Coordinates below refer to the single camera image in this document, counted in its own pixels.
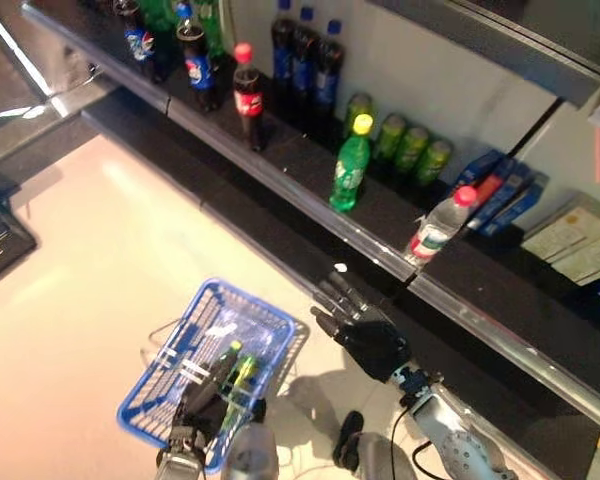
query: blue box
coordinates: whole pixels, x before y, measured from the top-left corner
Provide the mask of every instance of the blue box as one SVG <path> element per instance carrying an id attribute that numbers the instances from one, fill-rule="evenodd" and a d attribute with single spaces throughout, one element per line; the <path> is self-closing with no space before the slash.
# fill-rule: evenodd
<path id="1" fill-rule="evenodd" d="M 547 183 L 549 183 L 549 177 L 544 173 L 537 173 L 533 183 L 516 195 L 509 205 L 480 228 L 478 233 L 491 237 L 509 226 L 516 218 L 538 203 Z"/>
<path id="2" fill-rule="evenodd" d="M 473 186 L 478 183 L 496 168 L 496 165 L 504 156 L 504 153 L 499 152 L 498 150 L 491 150 L 471 162 L 465 167 L 462 173 L 458 175 L 456 181 L 453 182 L 453 185 L 448 192 L 448 196 L 453 195 L 453 192 L 460 187 L 464 187 L 465 185 Z"/>
<path id="3" fill-rule="evenodd" d="M 507 181 L 477 211 L 467 226 L 477 230 L 491 220 L 511 200 L 516 193 L 531 182 L 533 170 L 524 163 L 518 164 Z"/>

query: red label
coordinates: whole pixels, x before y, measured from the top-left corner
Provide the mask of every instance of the red label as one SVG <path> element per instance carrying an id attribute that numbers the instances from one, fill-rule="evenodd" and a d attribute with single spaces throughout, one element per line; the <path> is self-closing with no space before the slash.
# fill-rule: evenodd
<path id="1" fill-rule="evenodd" d="M 262 93 L 234 93 L 240 115 L 255 117 L 262 113 Z"/>

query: shelf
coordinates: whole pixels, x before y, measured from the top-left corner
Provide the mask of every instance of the shelf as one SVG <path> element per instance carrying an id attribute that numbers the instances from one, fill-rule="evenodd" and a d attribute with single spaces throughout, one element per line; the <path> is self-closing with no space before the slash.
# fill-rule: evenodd
<path id="1" fill-rule="evenodd" d="M 600 0 L 368 0 L 582 107 L 600 87 Z"/>
<path id="2" fill-rule="evenodd" d="M 289 118 L 289 112 L 273 101 L 267 84 L 268 146 L 264 152 L 255 153 L 242 142 L 229 89 L 231 61 L 219 74 L 222 108 L 202 114 L 183 66 L 176 65 L 162 85 L 141 77 L 127 52 L 117 18 L 64 0 L 34 0 L 25 4 L 24 11 L 84 50 L 111 76 L 265 185 L 278 195 L 276 198 L 327 229 L 334 238 L 396 279 L 404 282 L 412 277 L 414 269 L 402 258 L 400 250 L 416 231 L 415 220 L 439 199 L 443 184 L 424 192 L 412 191 L 407 186 L 387 183 L 382 172 L 372 169 L 356 208 L 350 214 L 339 214 L 327 201 L 335 163 L 333 151 L 339 139 L 337 135 L 320 135 L 337 132 L 337 122 L 316 128 L 311 123 L 303 124 L 301 118 Z M 423 283 L 425 288 L 418 288 Z M 427 266 L 411 288 L 600 423 L 600 329 L 538 288 L 535 279 L 520 277 L 472 242 L 459 238 Z M 471 322 L 480 328 L 475 330 Z M 487 328 L 492 324 L 497 328 Z M 542 355 L 537 355 L 534 362 L 521 361 L 516 352 L 522 349 L 529 353 L 528 348 Z M 586 361 L 573 352 L 586 352 Z M 545 374 L 552 369 L 558 373 Z"/>

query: white floor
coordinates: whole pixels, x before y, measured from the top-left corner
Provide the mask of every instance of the white floor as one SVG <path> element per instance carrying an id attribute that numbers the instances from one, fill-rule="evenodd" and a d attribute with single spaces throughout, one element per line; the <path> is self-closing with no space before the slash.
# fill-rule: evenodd
<path id="1" fill-rule="evenodd" d="M 311 330 L 269 408 L 281 479 L 331 465 L 332 438 L 351 409 L 366 430 L 390 434 L 397 392 L 315 326 L 311 299 L 115 144 L 95 138 L 13 202 L 40 248 L 0 280 L 1 480 L 153 478 L 155 449 L 118 427 L 116 409 L 143 371 L 147 334 L 178 317 L 210 277 Z M 396 438 L 410 452 L 423 440 L 407 425 Z M 446 476 L 433 449 L 423 463 Z M 351 476 L 331 467 L 302 478 Z"/>

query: white wall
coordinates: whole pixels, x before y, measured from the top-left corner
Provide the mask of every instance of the white wall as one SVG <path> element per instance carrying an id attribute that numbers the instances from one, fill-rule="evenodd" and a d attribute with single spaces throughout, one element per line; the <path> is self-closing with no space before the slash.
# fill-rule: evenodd
<path id="1" fill-rule="evenodd" d="M 254 45 L 256 65 L 271 74 L 270 23 L 277 1 L 233 3 L 238 39 Z M 488 148 L 511 149 L 554 100 L 499 65 L 365 0 L 293 3 L 296 18 L 302 5 L 315 7 L 314 26 L 320 32 L 331 18 L 343 21 L 347 58 L 337 115 L 342 117 L 349 97 L 362 90 L 375 99 L 378 123 L 396 111 L 448 138 L 456 154 L 443 180 L 452 181 Z M 527 153 L 530 164 L 552 176 L 537 212 L 555 208 L 573 187 L 600 198 L 600 185 L 591 183 L 593 127 L 572 107 L 558 115 L 553 129 Z M 537 221 L 536 211 L 521 224 Z"/>
<path id="2" fill-rule="evenodd" d="M 564 105 L 535 143 L 519 158 L 551 178 L 541 202 L 516 222 L 528 229 L 564 204 L 576 190 L 600 201 L 600 178 L 596 179 L 595 125 L 587 117 L 595 97 L 581 110 Z"/>

